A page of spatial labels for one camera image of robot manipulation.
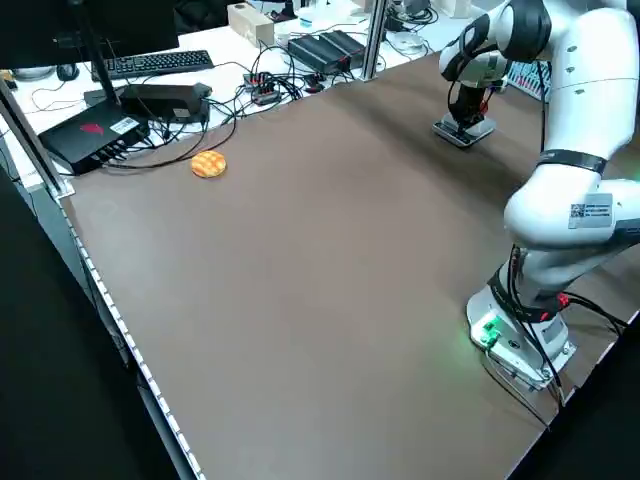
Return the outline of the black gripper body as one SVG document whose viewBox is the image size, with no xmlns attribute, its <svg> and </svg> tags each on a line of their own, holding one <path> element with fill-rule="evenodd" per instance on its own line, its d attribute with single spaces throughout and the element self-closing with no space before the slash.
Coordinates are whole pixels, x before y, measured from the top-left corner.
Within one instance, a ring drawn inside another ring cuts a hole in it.
<svg viewBox="0 0 640 480">
<path fill-rule="evenodd" d="M 448 106 L 453 111 L 486 111 L 487 104 L 493 90 L 490 87 L 473 87 L 466 84 L 457 84 L 457 97 L 448 100 Z"/>
</svg>

